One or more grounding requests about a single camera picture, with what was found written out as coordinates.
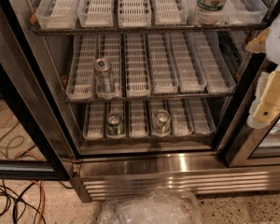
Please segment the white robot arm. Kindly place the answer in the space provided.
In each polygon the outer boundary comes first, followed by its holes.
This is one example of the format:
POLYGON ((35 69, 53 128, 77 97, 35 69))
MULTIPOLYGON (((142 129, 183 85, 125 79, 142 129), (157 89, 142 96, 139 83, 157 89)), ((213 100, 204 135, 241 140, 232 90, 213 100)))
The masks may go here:
POLYGON ((280 13, 268 28, 245 46, 245 50, 265 53, 266 59, 277 65, 271 73, 261 73, 255 99, 249 109, 247 125, 262 129, 280 114, 280 13))

